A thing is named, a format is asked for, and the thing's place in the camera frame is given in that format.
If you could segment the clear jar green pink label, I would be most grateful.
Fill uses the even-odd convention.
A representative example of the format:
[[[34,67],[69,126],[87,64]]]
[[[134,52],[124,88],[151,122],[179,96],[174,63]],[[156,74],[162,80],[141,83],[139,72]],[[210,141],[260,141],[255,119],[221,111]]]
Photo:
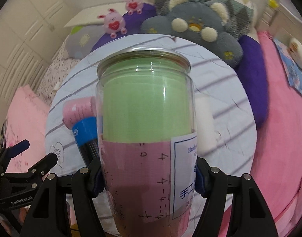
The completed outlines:
[[[190,63],[163,48],[99,62],[97,128],[107,197],[121,236],[182,236],[198,150]]]

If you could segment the pink paper cup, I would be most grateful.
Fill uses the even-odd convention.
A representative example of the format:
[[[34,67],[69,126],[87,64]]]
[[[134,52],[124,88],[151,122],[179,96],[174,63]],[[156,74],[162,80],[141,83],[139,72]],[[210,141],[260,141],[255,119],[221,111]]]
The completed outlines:
[[[62,122],[71,130],[79,121],[96,117],[96,98],[94,96],[68,100],[63,105]]]

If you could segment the white paper cup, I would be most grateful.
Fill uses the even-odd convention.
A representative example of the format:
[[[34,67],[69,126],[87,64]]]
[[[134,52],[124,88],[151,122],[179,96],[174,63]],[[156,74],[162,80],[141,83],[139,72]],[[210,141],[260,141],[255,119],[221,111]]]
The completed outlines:
[[[214,119],[207,95],[202,93],[195,94],[195,112],[197,120],[198,156],[203,158],[217,146]]]

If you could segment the pink blanket left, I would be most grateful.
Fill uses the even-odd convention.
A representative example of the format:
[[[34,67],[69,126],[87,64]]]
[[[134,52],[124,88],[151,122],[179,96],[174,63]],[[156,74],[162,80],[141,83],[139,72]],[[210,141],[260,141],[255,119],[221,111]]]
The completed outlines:
[[[41,100],[29,85],[16,90],[10,103],[5,123],[6,146],[23,140],[30,143],[29,149],[11,159],[8,173],[27,172],[45,155],[45,128],[49,106]]]

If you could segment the pink bed sheet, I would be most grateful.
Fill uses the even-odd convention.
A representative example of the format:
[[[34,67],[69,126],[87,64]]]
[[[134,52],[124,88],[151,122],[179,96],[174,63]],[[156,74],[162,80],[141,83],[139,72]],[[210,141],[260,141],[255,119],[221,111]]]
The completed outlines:
[[[302,96],[289,86],[267,32],[258,33],[268,82],[266,121],[257,130],[251,173],[276,223],[289,235],[302,217]]]

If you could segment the blue black CoolTowel can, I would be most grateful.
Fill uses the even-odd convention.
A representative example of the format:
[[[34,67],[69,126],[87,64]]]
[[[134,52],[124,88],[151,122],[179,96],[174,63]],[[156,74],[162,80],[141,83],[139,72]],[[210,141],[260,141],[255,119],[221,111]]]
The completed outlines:
[[[78,121],[72,127],[73,136],[86,166],[99,157],[96,117]]]

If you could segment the heart pattern bed sheet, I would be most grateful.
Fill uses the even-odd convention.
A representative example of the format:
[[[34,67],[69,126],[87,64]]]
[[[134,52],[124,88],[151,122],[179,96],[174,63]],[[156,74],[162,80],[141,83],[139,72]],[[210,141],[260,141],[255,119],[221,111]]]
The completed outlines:
[[[70,71],[80,61],[79,59],[71,58],[66,49],[67,38],[64,40],[62,46],[54,55],[52,62],[46,70],[36,94],[48,106],[51,106],[55,94],[62,85],[65,78]]]

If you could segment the grey flower pillow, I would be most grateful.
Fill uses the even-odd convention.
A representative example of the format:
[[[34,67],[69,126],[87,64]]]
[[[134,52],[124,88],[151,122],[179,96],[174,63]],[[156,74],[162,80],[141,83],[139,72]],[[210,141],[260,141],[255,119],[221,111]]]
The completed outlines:
[[[90,54],[93,46],[104,34],[102,25],[73,27],[66,39],[66,56],[73,59],[83,59]]]

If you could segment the blue cartoon pillow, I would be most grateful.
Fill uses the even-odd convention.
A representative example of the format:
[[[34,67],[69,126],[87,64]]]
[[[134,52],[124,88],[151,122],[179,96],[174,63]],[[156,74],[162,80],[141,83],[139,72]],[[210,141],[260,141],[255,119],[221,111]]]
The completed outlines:
[[[289,86],[302,96],[302,70],[288,53],[288,47],[285,44],[276,38],[273,42],[281,58]]]

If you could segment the purple cushion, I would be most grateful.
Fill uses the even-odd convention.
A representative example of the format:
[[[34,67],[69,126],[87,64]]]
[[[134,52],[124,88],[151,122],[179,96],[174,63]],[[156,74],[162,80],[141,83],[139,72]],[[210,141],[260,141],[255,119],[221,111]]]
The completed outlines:
[[[148,3],[144,3],[141,15],[136,13],[131,16],[128,13],[124,14],[123,17],[128,29],[127,35],[139,34],[143,21],[154,16],[157,16],[156,7]],[[249,33],[241,36],[238,40],[243,48],[243,58],[235,71],[246,91],[256,126],[260,128],[267,118],[268,82],[264,56],[254,25],[255,23],[252,23],[252,26],[248,25]],[[112,41],[111,37],[104,34],[96,41],[90,52],[110,41]]]

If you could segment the pink pig plush left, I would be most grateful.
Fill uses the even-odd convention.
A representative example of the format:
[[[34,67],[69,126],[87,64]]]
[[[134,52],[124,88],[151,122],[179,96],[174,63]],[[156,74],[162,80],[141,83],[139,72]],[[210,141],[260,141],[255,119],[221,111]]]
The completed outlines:
[[[104,20],[103,28],[105,33],[110,35],[110,38],[115,39],[118,32],[122,35],[127,34],[126,22],[115,9],[109,9],[108,14],[101,14],[97,18]]]

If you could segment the pink pig plush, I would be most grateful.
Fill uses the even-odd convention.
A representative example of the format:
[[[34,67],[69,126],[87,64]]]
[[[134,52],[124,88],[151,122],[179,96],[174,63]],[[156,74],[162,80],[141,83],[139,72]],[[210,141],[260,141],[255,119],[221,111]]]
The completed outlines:
[[[141,14],[144,3],[142,0],[125,0],[125,9],[127,10],[129,15],[133,15],[134,13]]]
[[[103,28],[105,33],[110,35],[110,38],[115,39],[118,32],[122,35],[127,34],[126,22],[115,9],[109,9],[108,14],[101,14],[97,18],[104,20]]]

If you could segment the white dog plush toy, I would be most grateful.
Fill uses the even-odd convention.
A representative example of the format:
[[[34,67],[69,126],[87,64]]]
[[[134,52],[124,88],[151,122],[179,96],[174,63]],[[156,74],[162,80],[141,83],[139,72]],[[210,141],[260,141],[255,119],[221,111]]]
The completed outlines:
[[[288,45],[288,52],[302,70],[302,44],[297,39],[291,38]]]

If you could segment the grey bear plush cushion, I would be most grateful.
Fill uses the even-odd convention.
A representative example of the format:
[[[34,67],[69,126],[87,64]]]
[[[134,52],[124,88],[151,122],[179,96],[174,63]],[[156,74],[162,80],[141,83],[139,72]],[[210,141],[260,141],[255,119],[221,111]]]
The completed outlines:
[[[243,49],[237,39],[226,31],[228,23],[229,11],[222,2],[169,0],[163,6],[161,15],[146,19],[140,31],[189,40],[205,47],[235,68],[243,58]]]

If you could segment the cream wooden bed headboard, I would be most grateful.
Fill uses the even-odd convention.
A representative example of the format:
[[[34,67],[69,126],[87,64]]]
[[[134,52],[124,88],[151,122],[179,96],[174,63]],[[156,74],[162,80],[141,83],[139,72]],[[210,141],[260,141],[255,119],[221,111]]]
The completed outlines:
[[[267,0],[266,7],[257,23],[258,32],[271,36],[288,45],[291,38],[302,44],[302,21],[292,14],[280,0]]]

